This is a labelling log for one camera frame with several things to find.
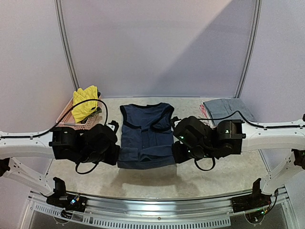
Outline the grey blue button shirt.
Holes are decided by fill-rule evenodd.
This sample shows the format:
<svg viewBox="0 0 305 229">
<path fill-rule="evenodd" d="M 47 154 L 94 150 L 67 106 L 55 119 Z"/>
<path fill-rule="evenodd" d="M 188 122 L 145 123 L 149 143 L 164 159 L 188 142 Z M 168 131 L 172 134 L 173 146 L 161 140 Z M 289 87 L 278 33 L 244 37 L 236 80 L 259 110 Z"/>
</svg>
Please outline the grey blue button shirt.
<svg viewBox="0 0 305 229">
<path fill-rule="evenodd" d="M 216 127 L 221 122 L 221 120 L 216 119 L 227 117 L 237 110 L 240 111 L 248 121 L 256 121 L 256 118 L 247 108 L 245 103 L 239 98 L 209 100 L 202 102 L 202 106 L 208 115 L 207 118 L 213 119 L 209 120 L 212 127 Z"/>
</svg>

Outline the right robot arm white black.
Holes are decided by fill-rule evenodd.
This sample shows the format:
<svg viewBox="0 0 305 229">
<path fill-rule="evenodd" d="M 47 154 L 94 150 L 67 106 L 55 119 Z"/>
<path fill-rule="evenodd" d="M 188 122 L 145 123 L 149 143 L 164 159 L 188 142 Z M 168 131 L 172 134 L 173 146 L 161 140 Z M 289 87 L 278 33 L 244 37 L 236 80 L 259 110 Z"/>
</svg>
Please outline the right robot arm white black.
<svg viewBox="0 0 305 229">
<path fill-rule="evenodd" d="M 283 123 L 253 123 L 246 120 L 222 120 L 211 128 L 201 119 L 190 116 L 171 120 L 172 146 L 176 163 L 189 159 L 212 160 L 229 155 L 239 155 L 261 149 L 290 149 L 291 155 L 269 174 L 259 179 L 259 189 L 249 194 L 246 203 L 250 208 L 264 202 L 279 186 L 305 169 L 305 121 L 298 119 Z"/>
</svg>

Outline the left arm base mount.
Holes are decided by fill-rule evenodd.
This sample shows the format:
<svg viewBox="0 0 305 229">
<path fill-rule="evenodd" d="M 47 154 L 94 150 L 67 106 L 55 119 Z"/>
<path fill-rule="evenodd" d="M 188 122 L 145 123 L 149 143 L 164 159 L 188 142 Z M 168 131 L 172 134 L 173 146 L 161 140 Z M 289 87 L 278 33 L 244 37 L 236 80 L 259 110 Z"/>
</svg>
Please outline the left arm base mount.
<svg viewBox="0 0 305 229">
<path fill-rule="evenodd" d="M 47 197 L 46 203 L 63 208 L 66 211 L 85 212 L 88 199 L 79 193 L 68 194 L 63 180 L 57 177 L 54 177 L 53 180 L 55 188 L 53 194 Z"/>
</svg>

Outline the aluminium front rail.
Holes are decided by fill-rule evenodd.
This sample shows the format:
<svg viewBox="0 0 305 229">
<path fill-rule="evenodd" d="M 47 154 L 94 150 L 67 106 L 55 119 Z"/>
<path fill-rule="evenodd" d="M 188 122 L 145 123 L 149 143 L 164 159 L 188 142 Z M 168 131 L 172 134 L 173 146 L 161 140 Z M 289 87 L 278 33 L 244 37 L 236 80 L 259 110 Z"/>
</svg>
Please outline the aluminium front rail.
<svg viewBox="0 0 305 229">
<path fill-rule="evenodd" d="M 232 198 L 248 191 L 205 198 L 127 199 L 88 195 L 84 212 L 61 216 L 61 209 L 48 205 L 31 192 L 23 229 L 295 229 L 298 227 L 284 187 L 276 205 L 262 219 L 250 212 L 234 212 Z"/>
</svg>

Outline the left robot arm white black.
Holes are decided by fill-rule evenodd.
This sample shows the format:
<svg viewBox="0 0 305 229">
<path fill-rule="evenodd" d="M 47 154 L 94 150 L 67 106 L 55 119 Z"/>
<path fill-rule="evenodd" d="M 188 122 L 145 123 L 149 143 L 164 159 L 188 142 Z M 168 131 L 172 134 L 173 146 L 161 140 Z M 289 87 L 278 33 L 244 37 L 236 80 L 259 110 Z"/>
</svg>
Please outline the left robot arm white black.
<svg viewBox="0 0 305 229">
<path fill-rule="evenodd" d="M 62 189 L 64 181 L 48 178 L 17 159 L 19 157 L 44 157 L 69 160 L 77 166 L 81 163 L 100 162 L 116 165 L 120 147 L 116 144 L 118 124 L 96 124 L 89 130 L 75 130 L 71 127 L 56 127 L 41 134 L 14 136 L 0 134 L 0 175 L 24 184 L 52 199 L 60 207 L 67 207 L 71 197 Z"/>
</svg>

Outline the pink folded garment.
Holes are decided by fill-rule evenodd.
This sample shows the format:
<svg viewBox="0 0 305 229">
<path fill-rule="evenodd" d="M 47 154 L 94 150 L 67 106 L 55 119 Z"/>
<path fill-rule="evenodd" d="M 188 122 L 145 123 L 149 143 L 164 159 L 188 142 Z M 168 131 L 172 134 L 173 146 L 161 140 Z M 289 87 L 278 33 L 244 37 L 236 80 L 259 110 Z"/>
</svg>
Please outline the pink folded garment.
<svg viewBox="0 0 305 229">
<path fill-rule="evenodd" d="M 202 122 L 206 125 L 210 126 L 211 128 L 215 128 L 214 121 L 210 117 L 208 111 L 206 110 L 205 106 L 203 104 L 200 105 L 200 111 L 202 115 L 200 116 L 200 119 L 202 119 Z"/>
</svg>

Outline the navy blue garment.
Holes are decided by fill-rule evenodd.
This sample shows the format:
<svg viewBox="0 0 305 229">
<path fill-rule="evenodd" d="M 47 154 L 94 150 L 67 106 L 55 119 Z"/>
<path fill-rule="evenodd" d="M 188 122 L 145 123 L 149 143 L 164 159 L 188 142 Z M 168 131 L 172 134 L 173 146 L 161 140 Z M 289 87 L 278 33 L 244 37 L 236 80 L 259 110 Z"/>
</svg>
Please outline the navy blue garment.
<svg viewBox="0 0 305 229">
<path fill-rule="evenodd" d="M 121 105 L 120 111 L 123 123 L 119 168 L 146 170 L 175 164 L 170 124 L 174 107 L 168 103 L 128 104 Z"/>
</svg>

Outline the right aluminium corner post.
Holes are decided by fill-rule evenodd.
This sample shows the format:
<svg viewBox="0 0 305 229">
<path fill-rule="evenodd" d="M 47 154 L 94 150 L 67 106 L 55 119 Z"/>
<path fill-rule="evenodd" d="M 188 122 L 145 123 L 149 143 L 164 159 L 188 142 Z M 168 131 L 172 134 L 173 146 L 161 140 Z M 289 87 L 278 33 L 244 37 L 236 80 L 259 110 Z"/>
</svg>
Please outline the right aluminium corner post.
<svg viewBox="0 0 305 229">
<path fill-rule="evenodd" d="M 235 98 L 240 98 L 244 88 L 244 83 L 246 81 L 246 76 L 250 67 L 251 58 L 254 51 L 255 39 L 257 36 L 257 30 L 260 20 L 261 7 L 262 7 L 262 1 L 256 0 L 254 5 L 250 34 L 249 34 L 249 41 L 246 49 L 246 56 L 242 67 L 241 77 L 235 92 L 235 96 L 234 96 Z"/>
</svg>

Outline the left aluminium corner post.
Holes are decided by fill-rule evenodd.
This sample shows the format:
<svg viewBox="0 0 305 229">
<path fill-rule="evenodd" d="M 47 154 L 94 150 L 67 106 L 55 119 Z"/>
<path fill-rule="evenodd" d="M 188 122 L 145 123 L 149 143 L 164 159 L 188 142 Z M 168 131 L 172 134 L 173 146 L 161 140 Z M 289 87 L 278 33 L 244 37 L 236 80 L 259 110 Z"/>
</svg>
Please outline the left aluminium corner post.
<svg viewBox="0 0 305 229">
<path fill-rule="evenodd" d="M 62 47 L 63 47 L 64 55 L 66 58 L 66 63 L 68 66 L 72 85 L 74 87 L 74 90 L 76 91 L 79 88 L 79 82 L 77 79 L 77 74 L 76 74 L 75 67 L 73 64 L 70 45 L 69 45 L 69 41 L 68 41 L 68 36 L 67 36 L 67 31 L 66 31 L 66 26 L 65 26 L 65 21 L 64 21 L 62 1 L 55 0 L 54 4 L 55 4 L 55 11 L 56 11 L 56 15 L 57 15 L 57 21 L 58 21 L 58 27 L 59 27 Z"/>
</svg>

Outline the pink plastic laundry basket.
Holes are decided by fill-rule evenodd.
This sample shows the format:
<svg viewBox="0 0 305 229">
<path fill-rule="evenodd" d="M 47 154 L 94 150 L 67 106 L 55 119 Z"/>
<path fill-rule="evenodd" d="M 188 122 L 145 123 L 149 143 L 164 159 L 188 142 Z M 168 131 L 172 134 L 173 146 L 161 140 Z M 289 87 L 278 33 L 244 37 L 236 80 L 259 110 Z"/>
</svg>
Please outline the pink plastic laundry basket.
<svg viewBox="0 0 305 229">
<path fill-rule="evenodd" d="M 88 114 L 87 116 L 85 116 L 86 115 L 84 113 L 85 107 L 82 104 L 69 111 L 75 104 L 77 103 L 74 102 L 74 97 L 73 97 L 68 102 L 62 113 L 59 115 L 59 117 L 57 118 L 56 123 L 59 122 L 58 126 L 71 127 L 75 130 L 88 130 L 92 128 L 97 118 L 97 115 L 102 112 L 102 103 L 97 102 L 95 108 L 92 109 L 92 113 Z"/>
</svg>

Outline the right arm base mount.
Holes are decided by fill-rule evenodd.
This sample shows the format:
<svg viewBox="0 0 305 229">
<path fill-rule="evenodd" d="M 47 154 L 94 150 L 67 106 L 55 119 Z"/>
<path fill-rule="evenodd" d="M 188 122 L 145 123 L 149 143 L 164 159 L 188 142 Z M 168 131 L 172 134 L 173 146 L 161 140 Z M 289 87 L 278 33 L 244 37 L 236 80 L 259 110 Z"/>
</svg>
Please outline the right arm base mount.
<svg viewBox="0 0 305 229">
<path fill-rule="evenodd" d="M 261 178 L 258 178 L 253 183 L 251 194 L 231 198 L 231 204 L 234 213 L 268 206 L 268 208 L 266 210 L 263 210 L 261 213 L 262 215 L 265 215 L 274 207 L 277 201 L 278 189 L 274 190 L 275 200 L 272 204 L 272 195 L 262 193 L 260 187 L 261 180 Z"/>
</svg>

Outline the yellow garment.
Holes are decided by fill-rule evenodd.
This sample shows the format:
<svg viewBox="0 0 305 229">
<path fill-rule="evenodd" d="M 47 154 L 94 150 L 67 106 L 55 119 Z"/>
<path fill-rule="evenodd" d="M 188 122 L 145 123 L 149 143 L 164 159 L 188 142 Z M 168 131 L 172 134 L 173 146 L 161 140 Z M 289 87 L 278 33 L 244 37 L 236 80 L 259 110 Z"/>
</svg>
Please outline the yellow garment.
<svg viewBox="0 0 305 229">
<path fill-rule="evenodd" d="M 96 99 L 98 99 L 98 88 L 94 85 L 86 89 L 79 88 L 73 92 L 73 106 L 81 103 L 71 112 L 76 123 L 80 123 L 97 110 L 98 101 Z"/>
</svg>

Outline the aluminium corner post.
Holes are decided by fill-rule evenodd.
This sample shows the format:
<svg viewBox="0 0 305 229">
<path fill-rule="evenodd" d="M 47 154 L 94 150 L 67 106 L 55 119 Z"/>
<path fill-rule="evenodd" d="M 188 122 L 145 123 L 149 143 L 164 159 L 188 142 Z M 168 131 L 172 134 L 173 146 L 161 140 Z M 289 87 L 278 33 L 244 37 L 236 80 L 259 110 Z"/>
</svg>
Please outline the aluminium corner post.
<svg viewBox="0 0 305 229">
<path fill-rule="evenodd" d="M 235 98 L 240 98 L 244 88 L 244 83 L 246 81 L 246 76 L 250 67 L 251 58 L 254 51 L 255 39 L 257 36 L 257 30 L 260 20 L 261 7 L 262 7 L 262 1 L 256 0 L 254 5 L 250 34 L 249 34 L 249 41 L 246 49 L 246 56 L 242 67 L 241 77 L 235 92 L 235 96 L 234 96 Z"/>
<path fill-rule="evenodd" d="M 74 87 L 74 90 L 76 91 L 79 88 L 79 82 L 77 79 L 77 74 L 76 74 L 75 67 L 73 64 L 70 45 L 69 45 L 69 41 L 68 41 L 68 36 L 67 36 L 67 31 L 66 31 L 66 26 L 65 26 L 65 21 L 64 21 L 62 1 L 55 0 L 54 4 L 55 4 L 55 11 L 56 11 L 56 15 L 57 15 L 57 21 L 58 21 L 58 27 L 59 27 L 62 47 L 63 47 L 64 55 L 66 58 L 66 63 L 68 66 L 72 85 Z"/>
</svg>

